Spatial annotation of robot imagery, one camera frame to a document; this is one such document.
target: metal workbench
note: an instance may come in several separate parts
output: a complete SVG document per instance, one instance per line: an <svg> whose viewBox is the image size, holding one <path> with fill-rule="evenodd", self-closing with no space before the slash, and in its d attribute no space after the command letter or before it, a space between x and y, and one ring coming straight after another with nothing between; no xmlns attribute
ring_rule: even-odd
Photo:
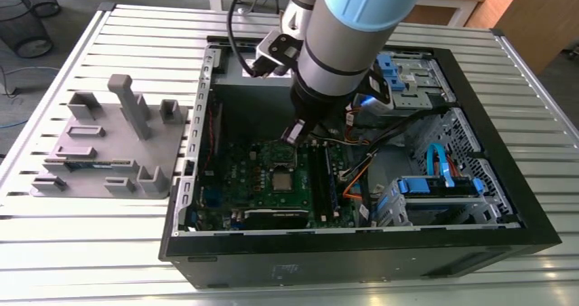
<svg viewBox="0 0 579 306"><path fill-rule="evenodd" d="M28 195L71 116L64 104L72 93L89 90L101 102L115 102L108 76L125 73L148 103L171 98L191 106L205 36L225 35L224 21L224 12L163 7L119 5L96 13L0 165L0 301L576 305L579 135L508 42L487 30L402 24L390 43L454 51L563 239L536 255L452 280L195 291L172 265L157 260L167 200ZM265 14L236 16L235 33L261 37L278 22Z"/></svg>

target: ventilation grille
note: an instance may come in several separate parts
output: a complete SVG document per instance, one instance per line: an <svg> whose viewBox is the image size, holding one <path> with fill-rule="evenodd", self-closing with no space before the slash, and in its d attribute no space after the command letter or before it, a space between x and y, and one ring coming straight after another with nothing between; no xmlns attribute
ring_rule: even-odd
<svg viewBox="0 0 579 306"><path fill-rule="evenodd" d="M410 133L411 138L407 142L415 143L418 171L426 174L428 145L434 142L440 143L450 153L459 171L464 175L480 178L484 182L487 188L484 196L499 198L500 203L496 204L496 207L500 213L512 214L488 162L484 159L470 157L471 153L480 152L480 148L460 110L452 109L447 114L431 116L424 121L418 122L412 126Z"/></svg>

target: gray holder block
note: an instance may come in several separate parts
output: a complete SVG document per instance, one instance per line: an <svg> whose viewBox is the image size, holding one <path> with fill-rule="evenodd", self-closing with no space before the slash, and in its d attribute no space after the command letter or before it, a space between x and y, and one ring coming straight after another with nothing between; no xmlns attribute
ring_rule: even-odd
<svg viewBox="0 0 579 306"><path fill-rule="evenodd" d="M91 92L75 92L67 106L76 119L95 119L93 110L100 103Z"/></svg>
<svg viewBox="0 0 579 306"><path fill-rule="evenodd" d="M123 115L135 130L136 136L140 140L147 140L151 137L151 128L147 125L147 119L143 116L141 108L131 90L132 83L133 80L128 75L113 74L108 80L108 90L119 96Z"/></svg>
<svg viewBox="0 0 579 306"><path fill-rule="evenodd" d="M97 125L72 125L67 128L67 134L73 138L104 137L105 130Z"/></svg>
<svg viewBox="0 0 579 306"><path fill-rule="evenodd" d="M71 172L71 168L64 163L67 160L65 157L53 157L51 159L61 159L63 162L44 162L43 167L48 170L48 172Z"/></svg>
<svg viewBox="0 0 579 306"><path fill-rule="evenodd" d="M135 160L131 160L131 162L128 164L112 164L112 170L115 172L132 172L136 173L139 172L139 164L136 163Z"/></svg>
<svg viewBox="0 0 579 306"><path fill-rule="evenodd" d="M139 169L139 174L136 175L136 182L141 185L143 191L145 193L160 193L169 184L169 181L164 176L159 166L155 167L155 173L152 177L147 171L147 168L141 167Z"/></svg>
<svg viewBox="0 0 579 306"><path fill-rule="evenodd" d="M59 157L95 158L97 151L93 147L64 147L59 145L56 146L55 154Z"/></svg>
<svg viewBox="0 0 579 306"><path fill-rule="evenodd" d="M36 176L32 186L41 192L61 192L67 189L67 183L51 174Z"/></svg>
<svg viewBox="0 0 579 306"><path fill-rule="evenodd" d="M136 94L135 99L136 99L136 105L139 106L139 110L141 112L143 118L145 121L148 121L151 118L151 111L148 110L145 98L141 94Z"/></svg>
<svg viewBox="0 0 579 306"><path fill-rule="evenodd" d="M163 124L183 123L183 114L177 100L163 99L159 105L159 114L161 115Z"/></svg>
<svg viewBox="0 0 579 306"><path fill-rule="evenodd" d="M133 182L127 177L105 177L104 185L111 194L128 194L136 190Z"/></svg>

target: motherboard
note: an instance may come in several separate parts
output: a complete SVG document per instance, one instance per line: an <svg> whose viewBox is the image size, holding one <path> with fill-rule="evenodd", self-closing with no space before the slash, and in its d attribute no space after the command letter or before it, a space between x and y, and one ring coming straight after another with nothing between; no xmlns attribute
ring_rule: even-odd
<svg viewBox="0 0 579 306"><path fill-rule="evenodd" d="M278 140L223 147L201 178L188 214L196 230L354 227L354 203L342 197L346 149L327 142L295 148Z"/></svg>

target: black computer chassis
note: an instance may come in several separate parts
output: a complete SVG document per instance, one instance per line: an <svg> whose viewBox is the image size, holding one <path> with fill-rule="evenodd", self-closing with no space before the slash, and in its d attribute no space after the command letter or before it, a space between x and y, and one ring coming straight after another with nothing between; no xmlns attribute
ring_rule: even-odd
<svg viewBox="0 0 579 306"><path fill-rule="evenodd" d="M228 46L223 37L211 37L208 42L215 43L208 49ZM259 39L239 42L251 47ZM159 259L173 264L196 288L459 277L510 256L532 254L560 243L451 51L400 46L384 49L430 52L436 59L482 146L479 157L492 165L516 214L510 216L516 217L522 228L173 237L175 188Z"/></svg>

